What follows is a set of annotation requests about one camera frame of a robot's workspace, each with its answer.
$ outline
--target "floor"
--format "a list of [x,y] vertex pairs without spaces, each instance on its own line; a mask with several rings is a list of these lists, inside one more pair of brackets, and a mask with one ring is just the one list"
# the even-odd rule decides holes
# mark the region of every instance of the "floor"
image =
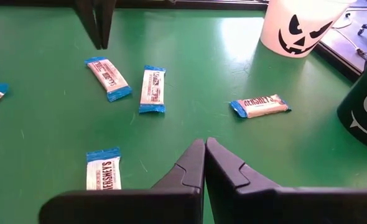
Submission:
[[[362,9],[367,8],[367,1],[358,0],[348,10],[351,11],[359,9],[357,7],[363,7]],[[361,35],[358,35],[358,31],[361,26],[363,24],[367,24],[367,11],[351,11],[350,13],[351,15],[349,17],[345,17],[345,15],[343,15],[337,23],[348,24],[351,22],[351,25],[342,29],[331,29],[322,39],[322,43],[331,51],[338,54],[344,61],[362,72],[365,59],[357,53],[353,44],[367,53],[367,30],[365,30]]]

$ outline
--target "black pumpkin eye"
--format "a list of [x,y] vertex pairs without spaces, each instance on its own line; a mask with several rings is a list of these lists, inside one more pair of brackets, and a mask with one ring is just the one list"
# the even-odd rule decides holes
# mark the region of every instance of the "black pumpkin eye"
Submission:
[[330,25],[333,23],[333,21],[329,22],[328,24],[324,25],[322,28],[320,28],[318,31],[313,31],[309,33],[309,36],[311,36],[311,38],[317,38],[320,35],[322,35],[328,27],[330,27]]
[[292,35],[302,34],[302,29],[298,29],[300,22],[298,21],[297,15],[291,17],[289,24],[289,31]]

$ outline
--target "black plastic claw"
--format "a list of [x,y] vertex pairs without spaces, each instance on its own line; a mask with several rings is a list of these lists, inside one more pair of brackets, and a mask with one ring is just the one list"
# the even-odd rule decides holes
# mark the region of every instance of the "black plastic claw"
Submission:
[[204,185],[205,146],[202,139],[197,139],[183,153],[173,168],[152,188],[195,187]]
[[367,189],[280,187],[215,139],[206,143],[205,175],[220,223],[367,223]]
[[40,210],[40,224],[201,224],[205,146],[196,140],[151,189],[79,190],[58,195]]

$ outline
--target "hershey's logo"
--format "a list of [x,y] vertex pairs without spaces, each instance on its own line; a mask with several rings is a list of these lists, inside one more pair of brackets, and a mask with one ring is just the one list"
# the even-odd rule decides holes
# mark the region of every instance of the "hershey's logo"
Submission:
[[160,89],[153,89],[152,91],[152,95],[151,95],[151,101],[152,102],[158,102],[159,101],[159,96],[160,96]]
[[111,75],[108,72],[102,73],[103,78],[108,81],[109,85],[114,86],[116,82],[113,80]]
[[113,169],[111,162],[102,162],[102,188],[103,190],[113,189]]
[[96,61],[94,62],[94,67],[97,69],[98,72],[105,70],[105,68],[103,68],[103,65],[100,61]]
[[159,85],[159,83],[160,83],[159,77],[160,77],[160,72],[153,73],[153,76],[152,76],[152,84],[153,85]]
[[262,96],[262,97],[257,97],[253,99],[244,100],[244,105],[245,106],[261,105],[261,104],[270,103],[270,102],[274,102],[273,98],[269,96]]

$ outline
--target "green table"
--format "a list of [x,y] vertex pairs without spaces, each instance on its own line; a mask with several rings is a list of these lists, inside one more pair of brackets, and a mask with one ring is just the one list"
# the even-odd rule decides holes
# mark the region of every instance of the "green table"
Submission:
[[[266,49],[263,16],[116,10],[109,49],[96,50],[73,9],[0,7],[0,223],[36,223],[50,197],[85,189],[86,152],[119,146],[123,188],[146,189],[209,136],[281,185],[367,187],[367,147],[336,116],[351,83],[315,53]],[[107,101],[84,64],[94,56],[131,96]],[[167,69],[166,114],[138,114],[145,64]],[[240,119],[228,104],[275,93],[292,112]]]

